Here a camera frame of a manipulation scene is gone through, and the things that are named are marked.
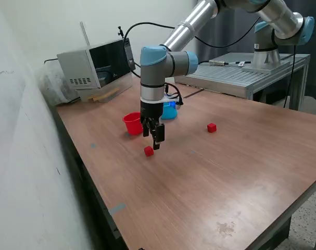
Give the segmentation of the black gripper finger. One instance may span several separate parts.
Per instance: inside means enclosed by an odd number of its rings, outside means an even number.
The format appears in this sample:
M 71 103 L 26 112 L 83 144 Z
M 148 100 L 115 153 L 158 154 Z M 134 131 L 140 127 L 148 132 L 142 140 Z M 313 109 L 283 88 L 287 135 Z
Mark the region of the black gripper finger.
M 153 137 L 153 150 L 158 150 L 160 143 L 165 140 L 165 125 L 163 123 L 153 122 L 149 130 Z
M 142 117 L 142 127 L 143 127 L 143 137 L 149 136 L 150 129 L 150 119 L 147 117 Z

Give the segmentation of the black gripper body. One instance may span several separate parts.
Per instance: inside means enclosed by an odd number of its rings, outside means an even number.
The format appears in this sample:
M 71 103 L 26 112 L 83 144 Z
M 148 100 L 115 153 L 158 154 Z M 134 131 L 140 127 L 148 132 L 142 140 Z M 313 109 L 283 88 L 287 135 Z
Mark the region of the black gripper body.
M 159 122 L 160 117 L 163 114 L 163 103 L 146 103 L 141 101 L 141 123 L 147 118 L 153 121 Z

